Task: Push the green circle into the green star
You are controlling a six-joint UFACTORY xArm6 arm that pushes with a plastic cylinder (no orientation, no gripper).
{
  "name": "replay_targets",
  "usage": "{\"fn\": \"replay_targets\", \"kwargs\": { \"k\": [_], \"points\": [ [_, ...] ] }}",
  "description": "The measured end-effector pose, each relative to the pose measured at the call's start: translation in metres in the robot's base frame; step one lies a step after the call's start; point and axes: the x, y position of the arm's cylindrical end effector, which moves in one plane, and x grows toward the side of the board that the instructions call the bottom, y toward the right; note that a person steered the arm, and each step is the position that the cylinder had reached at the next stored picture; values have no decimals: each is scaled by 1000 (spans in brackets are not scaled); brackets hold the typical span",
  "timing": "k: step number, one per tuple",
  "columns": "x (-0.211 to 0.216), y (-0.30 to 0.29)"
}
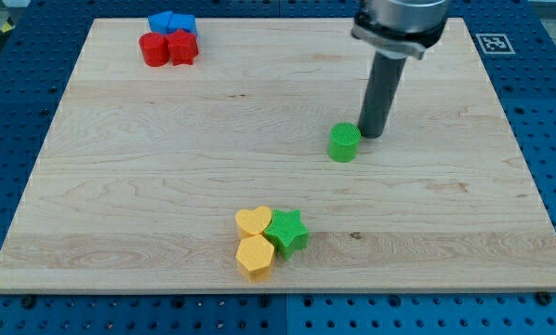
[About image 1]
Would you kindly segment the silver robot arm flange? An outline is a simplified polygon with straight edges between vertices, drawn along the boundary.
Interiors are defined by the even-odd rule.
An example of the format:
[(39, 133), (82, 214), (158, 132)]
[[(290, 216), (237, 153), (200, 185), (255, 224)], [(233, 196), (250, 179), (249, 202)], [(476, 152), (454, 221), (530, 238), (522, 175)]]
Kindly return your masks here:
[(353, 18), (351, 36), (385, 59), (421, 60), (441, 38), (449, 0), (365, 0)]

